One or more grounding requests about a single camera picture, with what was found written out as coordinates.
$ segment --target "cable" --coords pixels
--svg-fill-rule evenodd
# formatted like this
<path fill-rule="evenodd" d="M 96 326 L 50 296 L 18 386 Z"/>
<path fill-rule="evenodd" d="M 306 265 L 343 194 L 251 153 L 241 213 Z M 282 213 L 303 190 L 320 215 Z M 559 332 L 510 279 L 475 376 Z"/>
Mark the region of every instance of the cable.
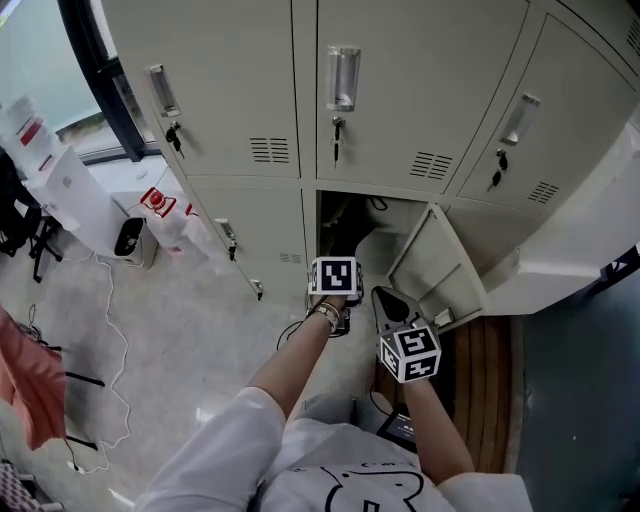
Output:
<path fill-rule="evenodd" d="M 284 333 L 287 332 L 289 329 L 291 329 L 294 325 L 297 325 L 298 327 L 300 327 L 300 324 L 302 324 L 304 320 L 298 320 L 297 322 L 292 323 L 291 325 L 289 325 L 288 327 L 284 328 L 284 331 L 282 331 L 280 333 L 280 336 L 278 336 L 278 343 L 276 344 L 276 352 L 278 350 L 280 350 L 280 342 L 282 341 L 282 336 L 284 336 Z"/>
<path fill-rule="evenodd" d="M 104 454 L 104 458 L 107 461 L 107 466 L 106 467 L 96 466 L 91 471 L 87 471 L 86 472 L 87 475 L 90 475 L 91 473 L 95 473 L 98 470 L 109 471 L 109 469 L 111 469 L 111 462 L 109 461 L 109 456 L 107 455 L 107 448 L 109 448 L 110 450 L 113 450 L 120 444 L 120 441 L 124 441 L 125 439 L 128 439 L 129 437 L 131 437 L 131 428 L 129 427 L 129 415 L 131 414 L 131 406 L 124 398 L 122 398 L 122 396 L 120 396 L 120 394 L 113 387 L 115 386 L 116 382 L 118 382 L 118 379 L 120 378 L 120 376 L 124 373 L 124 365 L 127 359 L 127 353 L 129 352 L 129 340 L 127 340 L 126 336 L 122 334 L 122 332 L 120 332 L 120 329 L 118 329 L 118 327 L 113 322 L 111 322 L 111 320 L 109 320 L 109 309 L 111 309 L 111 297 L 113 296 L 113 290 L 115 288 L 113 284 L 113 267 L 109 263 L 100 261 L 98 259 L 97 254 L 95 255 L 95 257 L 96 257 L 96 262 L 99 265 L 103 265 L 109 268 L 109 282 L 111 283 L 111 290 L 109 291 L 109 296 L 107 297 L 107 309 L 104 313 L 104 317 L 107 321 L 107 324 L 110 325 L 118 333 L 118 335 L 122 338 L 122 341 L 124 341 L 124 345 L 125 345 L 124 353 L 122 354 L 122 364 L 120 365 L 120 371 L 116 373 L 116 376 L 111 381 L 111 385 L 109 386 L 109 389 L 114 395 L 118 397 L 118 399 L 124 405 L 127 406 L 127 414 L 124 417 L 124 425 L 125 427 L 127 427 L 127 433 L 124 436 L 120 437 L 115 443 L 109 443 L 103 440 L 99 441 L 100 446 L 102 446 L 102 453 Z"/>
<path fill-rule="evenodd" d="M 306 320 L 311 315 L 313 315 L 316 312 L 316 309 L 318 309 L 318 306 L 320 306 L 320 304 L 322 304 L 325 300 L 327 300 L 327 297 L 329 296 L 323 295 L 322 298 L 318 302 L 316 302 L 314 306 L 309 310 L 309 313 L 307 313 L 307 316 L 304 317 L 304 320 Z M 309 296 L 306 295 L 304 298 L 305 309 L 307 307 L 308 299 L 309 299 Z M 296 328 L 287 335 L 287 340 L 288 340 L 291 337 L 291 335 L 298 330 L 298 327 L 302 325 L 302 322 L 304 322 L 304 320 L 298 320 L 297 322 L 294 322 L 291 325 L 284 328 L 284 330 L 280 333 L 280 336 L 278 336 L 278 343 L 276 343 L 276 352 L 280 350 L 280 342 L 282 341 L 282 336 L 284 336 L 284 333 L 287 332 L 289 329 L 291 329 L 294 325 L 296 326 Z"/>
<path fill-rule="evenodd" d="M 93 251 L 91 251 L 88 256 L 86 256 L 86 257 L 84 257 L 84 258 L 82 258 L 80 260 L 73 260 L 71 258 L 64 258 L 63 260 L 59 261 L 58 264 L 54 267 L 54 269 L 49 274 L 49 277 L 51 277 L 51 275 L 53 275 L 53 273 L 56 270 L 58 270 L 58 268 L 60 268 L 60 265 L 62 265 L 63 263 L 65 263 L 67 261 L 70 261 L 72 263 L 81 263 L 81 262 L 86 261 L 89 258 L 91 258 L 91 256 L 95 256 L 95 260 L 96 260 L 96 263 L 98 263 L 98 265 L 105 266 L 105 267 L 107 267 L 109 269 L 109 283 L 111 284 L 111 289 L 109 290 L 109 295 L 107 297 L 107 309 L 105 310 L 105 320 L 106 320 L 107 324 L 110 327 L 112 327 L 118 333 L 118 335 L 122 338 L 122 340 L 124 341 L 124 344 L 125 344 L 124 353 L 122 354 L 122 363 L 120 365 L 120 370 L 118 371 L 116 376 L 113 378 L 113 381 L 111 382 L 111 385 L 109 386 L 109 389 L 127 407 L 127 414 L 125 415 L 125 418 L 124 418 L 124 424 L 125 424 L 125 427 L 127 428 L 127 433 L 126 433 L 126 435 L 120 437 L 115 443 L 109 443 L 109 442 L 104 441 L 104 440 L 100 440 L 99 441 L 100 446 L 102 447 L 102 452 L 104 454 L 104 458 L 107 461 L 106 467 L 96 466 L 91 471 L 86 471 L 85 474 L 87 474 L 87 475 L 90 475 L 91 473 L 95 473 L 98 470 L 108 471 L 109 469 L 111 469 L 111 463 L 109 462 L 109 457 L 107 455 L 106 449 L 109 448 L 110 450 L 113 450 L 120 444 L 121 441 L 124 441 L 125 439 L 128 439 L 129 437 L 131 437 L 131 428 L 129 427 L 129 416 L 131 414 L 131 406 L 114 389 L 114 386 L 115 386 L 116 382 L 118 382 L 118 379 L 124 373 L 124 367 L 125 367 L 125 362 L 126 362 L 126 359 L 127 359 L 127 353 L 129 352 L 129 340 L 127 340 L 126 336 L 124 334 L 122 334 L 120 329 L 118 329 L 118 327 L 113 322 L 111 322 L 111 320 L 109 319 L 109 310 L 111 309 L 111 298 L 113 297 L 113 291 L 115 289 L 115 285 L 114 285 L 114 282 L 113 282 L 113 267 L 109 263 L 106 263 L 104 261 L 100 261 L 98 259 L 98 255 L 96 253 L 94 253 Z M 42 295 L 40 295 L 40 298 L 38 299 L 38 303 L 40 303 L 44 299 L 44 296 L 45 296 L 46 292 L 47 292 L 47 289 L 45 288 L 43 290 L 43 292 L 42 292 Z M 29 308 L 29 325 L 28 325 L 27 329 L 29 329 L 29 332 L 32 333 L 32 335 L 34 335 L 34 337 L 36 337 L 36 339 L 41 340 L 42 336 L 40 334 L 40 330 L 36 326 L 33 325 L 33 323 L 35 321 L 35 317 L 36 317 L 36 312 L 37 312 L 36 304 L 32 304 L 31 307 Z M 69 450 L 71 451 L 71 456 L 73 458 L 73 450 L 71 450 L 71 447 L 69 447 Z"/>

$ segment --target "open locker door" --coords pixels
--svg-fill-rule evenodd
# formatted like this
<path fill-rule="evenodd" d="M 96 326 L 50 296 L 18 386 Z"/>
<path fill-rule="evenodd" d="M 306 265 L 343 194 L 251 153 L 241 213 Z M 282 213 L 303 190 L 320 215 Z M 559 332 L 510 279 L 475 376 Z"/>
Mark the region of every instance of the open locker door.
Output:
<path fill-rule="evenodd" d="M 388 274 L 395 290 L 418 301 L 433 320 L 447 308 L 447 331 L 480 316 L 489 297 L 456 232 L 437 204 L 429 203 Z"/>

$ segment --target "window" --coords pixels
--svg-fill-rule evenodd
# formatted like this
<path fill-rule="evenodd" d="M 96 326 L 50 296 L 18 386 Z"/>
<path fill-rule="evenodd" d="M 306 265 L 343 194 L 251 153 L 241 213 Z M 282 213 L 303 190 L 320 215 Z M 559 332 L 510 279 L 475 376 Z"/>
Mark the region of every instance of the window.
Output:
<path fill-rule="evenodd" d="M 100 0 L 0 0 L 0 104 L 23 94 L 87 164 L 160 154 Z"/>
<path fill-rule="evenodd" d="M 100 0 L 58 0 L 71 47 L 105 119 L 121 143 L 115 156 L 159 155 L 118 59 Z M 114 158 L 96 154 L 93 161 Z"/>

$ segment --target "chair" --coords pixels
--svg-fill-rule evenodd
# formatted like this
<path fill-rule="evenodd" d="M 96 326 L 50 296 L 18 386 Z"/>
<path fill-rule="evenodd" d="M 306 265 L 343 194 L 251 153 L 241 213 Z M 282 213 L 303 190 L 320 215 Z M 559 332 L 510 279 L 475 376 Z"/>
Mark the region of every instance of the chair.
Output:
<path fill-rule="evenodd" d="M 18 201 L 27 207 L 24 217 L 15 207 Z M 0 251 L 15 256 L 16 251 L 29 240 L 31 249 L 29 256 L 35 260 L 33 279 L 39 283 L 42 278 L 38 275 L 42 252 L 49 252 L 56 261 L 62 261 L 62 256 L 50 246 L 49 240 L 56 233 L 60 224 L 53 217 L 46 217 L 42 230 L 38 228 L 42 221 L 42 208 L 29 194 L 20 182 L 13 160 L 6 153 L 0 156 L 0 232 L 3 241 Z"/>

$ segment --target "sleeve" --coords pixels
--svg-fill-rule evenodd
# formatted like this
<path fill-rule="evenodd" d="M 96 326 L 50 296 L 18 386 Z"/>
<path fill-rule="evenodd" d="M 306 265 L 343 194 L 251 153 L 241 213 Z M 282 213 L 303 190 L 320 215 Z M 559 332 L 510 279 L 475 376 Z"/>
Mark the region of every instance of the sleeve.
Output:
<path fill-rule="evenodd" d="M 464 473 L 442 482 L 438 489 L 456 512 L 533 512 L 518 475 Z"/>
<path fill-rule="evenodd" d="M 134 510 L 246 510 L 280 451 L 284 426 L 269 394 L 243 389 L 160 470 Z"/>

